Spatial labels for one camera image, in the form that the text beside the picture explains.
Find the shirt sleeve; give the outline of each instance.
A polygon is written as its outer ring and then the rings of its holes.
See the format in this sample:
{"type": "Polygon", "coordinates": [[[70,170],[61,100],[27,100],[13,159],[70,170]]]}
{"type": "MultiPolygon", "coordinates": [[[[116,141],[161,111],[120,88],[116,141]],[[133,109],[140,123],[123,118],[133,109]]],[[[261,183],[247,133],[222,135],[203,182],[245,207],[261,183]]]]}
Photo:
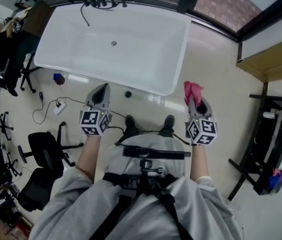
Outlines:
{"type": "Polygon", "coordinates": [[[62,177],[59,191],[44,207],[31,233],[30,240],[46,240],[68,208],[92,185],[80,170],[71,168],[62,177]]]}
{"type": "Polygon", "coordinates": [[[199,177],[195,182],[198,184],[202,196],[215,220],[217,221],[221,216],[222,223],[226,225],[232,238],[243,240],[245,238],[244,229],[238,222],[234,209],[229,205],[230,202],[225,202],[217,188],[213,185],[211,178],[209,176],[203,176],[199,177]]]}

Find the red cloth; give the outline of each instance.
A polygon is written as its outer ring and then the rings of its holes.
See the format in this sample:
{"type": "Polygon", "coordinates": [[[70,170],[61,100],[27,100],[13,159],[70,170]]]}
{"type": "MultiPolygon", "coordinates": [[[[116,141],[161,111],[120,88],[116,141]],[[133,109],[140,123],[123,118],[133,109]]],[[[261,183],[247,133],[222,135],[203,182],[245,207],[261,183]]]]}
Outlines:
{"type": "Polygon", "coordinates": [[[185,98],[184,101],[186,105],[189,105],[190,98],[194,99],[194,104],[196,106],[201,105],[201,90],[203,90],[204,87],[201,87],[195,82],[189,82],[185,81],[184,82],[184,94],[185,98]]]}

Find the gray shirt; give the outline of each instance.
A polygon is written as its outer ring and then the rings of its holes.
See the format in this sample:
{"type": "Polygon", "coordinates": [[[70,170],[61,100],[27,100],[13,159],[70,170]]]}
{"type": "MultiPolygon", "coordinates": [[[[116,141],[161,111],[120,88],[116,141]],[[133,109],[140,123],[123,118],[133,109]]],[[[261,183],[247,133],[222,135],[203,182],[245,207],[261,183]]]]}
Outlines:
{"type": "MultiPolygon", "coordinates": [[[[129,138],[126,145],[156,150],[183,151],[172,138],[144,134],[129,138]]],[[[138,158],[122,156],[123,147],[109,150],[106,172],[140,174],[138,158]]],[[[224,203],[208,176],[193,181],[184,176],[184,160],[154,160],[153,168],[163,167],[163,177],[172,174],[178,179],[168,186],[175,198],[179,222],[194,240],[240,240],[241,227],[231,209],[224,203]]],[[[76,168],[66,171],[58,193],[45,206],[34,225],[30,240],[88,240],[119,202],[122,191],[105,180],[92,184],[76,168]]],[[[180,239],[171,215],[158,199],[142,194],[117,223],[107,240],[172,240],[180,239]]]]}

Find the white power strip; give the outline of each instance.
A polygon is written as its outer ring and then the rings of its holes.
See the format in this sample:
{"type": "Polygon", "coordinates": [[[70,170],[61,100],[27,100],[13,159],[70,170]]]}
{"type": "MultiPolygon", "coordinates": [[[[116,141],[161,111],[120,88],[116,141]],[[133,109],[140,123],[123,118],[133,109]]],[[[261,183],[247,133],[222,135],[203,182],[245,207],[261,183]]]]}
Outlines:
{"type": "Polygon", "coordinates": [[[65,101],[63,100],[63,99],[61,99],[60,101],[59,101],[59,103],[60,103],[60,106],[59,107],[55,107],[54,108],[54,113],[58,116],[66,107],[67,107],[67,104],[65,103],[65,101]]]}

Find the bathtub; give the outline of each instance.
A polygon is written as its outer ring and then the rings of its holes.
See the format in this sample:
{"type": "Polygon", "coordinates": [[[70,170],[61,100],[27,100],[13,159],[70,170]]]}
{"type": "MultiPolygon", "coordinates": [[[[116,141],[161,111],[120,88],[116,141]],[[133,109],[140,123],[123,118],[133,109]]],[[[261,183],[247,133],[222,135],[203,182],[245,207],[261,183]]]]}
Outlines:
{"type": "Polygon", "coordinates": [[[191,18],[145,5],[101,10],[57,7],[34,57],[35,65],[93,77],[156,95],[176,88],[191,18]]]}

